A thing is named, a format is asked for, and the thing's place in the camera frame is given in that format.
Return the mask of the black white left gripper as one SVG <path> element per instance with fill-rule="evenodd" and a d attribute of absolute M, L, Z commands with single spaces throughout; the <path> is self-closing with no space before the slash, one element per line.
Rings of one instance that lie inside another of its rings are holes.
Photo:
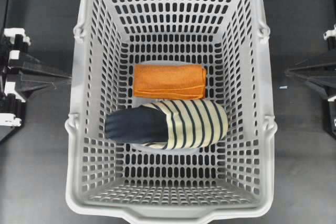
<path fill-rule="evenodd" d="M 38 90 L 58 89 L 71 84 L 70 73 L 27 54 L 29 46 L 30 39 L 24 29 L 1 31 L 1 141 L 22 126 L 25 98 Z M 42 75 L 19 75 L 19 71 L 14 69 Z"/>

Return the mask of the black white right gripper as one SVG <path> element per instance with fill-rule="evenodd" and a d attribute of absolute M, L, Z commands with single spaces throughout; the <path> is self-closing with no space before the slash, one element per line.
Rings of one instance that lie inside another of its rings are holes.
<path fill-rule="evenodd" d="M 323 38 L 328 43 L 332 60 L 305 60 L 286 69 L 286 75 L 302 82 L 327 100 L 329 132 L 335 138 L 335 25 L 323 34 Z"/>

